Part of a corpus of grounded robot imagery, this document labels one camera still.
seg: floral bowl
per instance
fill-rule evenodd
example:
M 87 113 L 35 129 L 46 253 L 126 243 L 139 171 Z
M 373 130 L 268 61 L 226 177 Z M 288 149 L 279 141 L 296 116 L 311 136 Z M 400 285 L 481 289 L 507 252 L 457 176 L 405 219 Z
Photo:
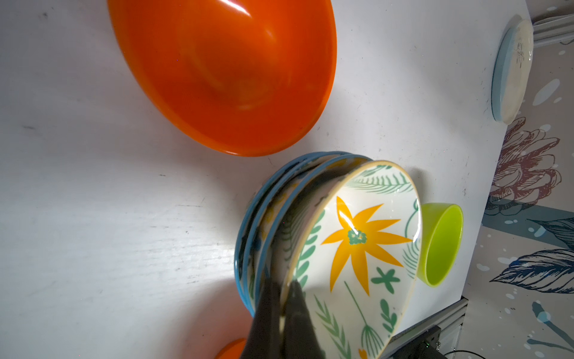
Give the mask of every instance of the floral bowl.
M 371 161 L 312 211 L 290 259 L 281 303 L 297 280 L 325 358 L 378 358 L 388 344 L 416 278 L 419 208 L 404 169 Z

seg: floral wallpaper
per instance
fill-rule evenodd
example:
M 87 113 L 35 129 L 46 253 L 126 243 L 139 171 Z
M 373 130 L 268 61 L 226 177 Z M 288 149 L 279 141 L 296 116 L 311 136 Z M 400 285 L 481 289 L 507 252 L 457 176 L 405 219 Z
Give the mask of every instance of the floral wallpaper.
M 574 358 L 573 96 L 574 43 L 536 48 L 484 210 L 457 349 Z

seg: bowl rim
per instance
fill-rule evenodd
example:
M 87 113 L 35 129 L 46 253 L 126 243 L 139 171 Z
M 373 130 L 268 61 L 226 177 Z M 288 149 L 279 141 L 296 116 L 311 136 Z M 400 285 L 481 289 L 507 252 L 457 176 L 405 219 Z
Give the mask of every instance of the bowl rim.
M 253 196 L 251 202 L 247 205 L 247 210 L 245 215 L 243 216 L 243 220 L 241 221 L 241 225 L 239 226 L 239 231 L 237 233 L 237 239 L 235 240 L 235 253 L 233 256 L 233 269 L 235 275 L 235 285 L 237 286 L 237 290 L 239 292 L 239 296 L 241 297 L 241 301 L 243 304 L 249 309 L 247 302 L 249 301 L 249 297 L 246 296 L 243 287 L 241 286 L 241 278 L 243 275 L 239 275 L 239 258 L 241 255 L 241 274 L 243 274 L 243 254 L 245 251 L 249 250 L 247 248 L 247 230 L 251 227 L 251 223 L 253 222 L 253 214 L 257 212 L 259 207 L 261 206 L 261 200 L 265 197 L 265 195 L 269 192 L 269 190 L 275 185 L 275 183 L 279 180 L 279 178 L 286 174 L 292 167 L 297 165 L 299 162 L 304 161 L 308 156 L 314 155 L 320 152 L 312 152 L 307 153 L 305 155 L 301 155 L 296 159 L 293 159 L 286 164 L 284 164 L 280 169 L 275 171 L 269 177 L 261 187 L 257 190 L 255 195 Z M 241 252 L 241 246 L 243 244 L 243 238 L 245 237 L 245 246 L 243 247 L 243 253 Z
M 267 235 L 267 240 L 265 241 L 265 243 L 263 244 L 263 247 L 261 248 L 261 256 L 259 258 L 259 262 L 257 262 L 257 268 L 255 271 L 255 305 L 257 305 L 257 303 L 259 302 L 259 300 L 258 300 L 259 299 L 259 290 L 261 289 L 261 281 L 257 280 L 257 278 L 261 278 L 261 276 L 263 275 L 263 270 L 265 269 L 265 262 L 266 262 L 267 254 L 268 254 L 267 251 L 269 250 L 269 248 L 271 247 L 271 244 L 273 243 L 275 233 L 277 232 L 277 229 L 279 228 L 279 224 L 283 221 L 283 217 L 287 213 L 287 210 L 290 208 L 291 204 L 293 204 L 293 201 L 295 200 L 297 195 L 299 195 L 303 191 L 303 189 L 312 180 L 317 178 L 322 173 L 325 173 L 325 169 L 329 165 L 331 165 L 337 161 L 340 161 L 342 159 L 353 159 L 353 158 L 363 158 L 363 159 L 367 160 L 365 163 L 369 163 L 372 161 L 367 156 L 355 155 L 353 153 L 347 153 L 345 155 L 340 155 L 340 156 L 334 157 L 330 160 L 327 160 L 327 161 L 321 163 L 316 168 L 309 171 L 309 173 L 305 175 L 305 177 L 303 178 L 301 183 L 299 183 L 297 185 L 297 187 L 295 187 L 293 192 L 291 192 L 291 194 L 289 195 L 289 197 L 287 198 L 287 200 L 285 201 L 285 203 L 283 204 L 283 206 L 281 207 L 281 209 L 277 213 L 277 216 L 273 220 L 273 224 L 271 225 L 271 228 L 269 230 L 269 234 Z
M 251 246 L 253 245 L 253 239 L 255 237 L 255 233 L 256 233 L 257 229 L 259 228 L 259 225 L 261 224 L 261 220 L 263 220 L 263 215 L 265 215 L 265 212 L 267 212 L 267 208 L 272 203 L 275 195 L 283 188 L 283 186 L 288 181 L 292 180 L 296 176 L 295 173 L 297 173 L 297 171 L 299 171 L 301 168 L 303 168 L 309 162 L 314 161 L 314 160 L 319 159 L 319 158 L 324 157 L 324 156 L 345 155 L 345 154 L 348 154 L 348 152 L 329 151 L 329 152 L 308 153 L 307 154 L 308 156 L 304 160 L 297 163 L 294 167 L 291 167 L 290 170 L 288 170 L 286 173 L 281 175 L 280 178 L 273 184 L 271 189 L 267 192 L 267 194 L 262 199 L 261 205 L 259 206 L 259 210 L 255 213 L 255 217 L 253 218 L 253 221 L 251 222 L 251 226 L 248 229 L 247 242 L 245 244 L 246 250 L 243 252 L 242 273 L 247 273 L 247 271 L 248 271 L 247 267 L 248 267 L 248 263 L 249 263 L 249 257 L 251 256 Z M 242 285 L 242 288 L 244 290 L 245 290 L 245 288 L 248 287 L 246 275 L 243 275 L 243 277 L 241 278 L 241 285 Z M 251 307 L 251 301 L 249 300 L 248 309 L 250 307 Z

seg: lime green bowl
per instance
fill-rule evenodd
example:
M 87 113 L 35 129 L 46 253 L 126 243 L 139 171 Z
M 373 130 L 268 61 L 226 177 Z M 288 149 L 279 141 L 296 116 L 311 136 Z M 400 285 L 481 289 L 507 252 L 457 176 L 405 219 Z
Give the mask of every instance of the lime green bowl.
M 430 287 L 447 277 L 463 236 L 463 211 L 456 204 L 427 203 L 421 206 L 422 249 L 417 276 Z

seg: white table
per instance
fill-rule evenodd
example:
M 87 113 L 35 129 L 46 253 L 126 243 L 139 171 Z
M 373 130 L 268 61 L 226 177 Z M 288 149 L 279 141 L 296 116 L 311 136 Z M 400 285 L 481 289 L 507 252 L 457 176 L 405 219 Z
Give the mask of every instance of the white table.
M 212 358 L 246 335 L 233 282 L 251 194 L 314 150 L 394 161 L 458 203 L 445 283 L 398 330 L 460 299 L 506 127 L 499 41 L 524 0 L 334 0 L 335 85 L 312 131 L 239 158 L 180 133 L 137 86 L 103 0 L 0 2 L 0 357 Z

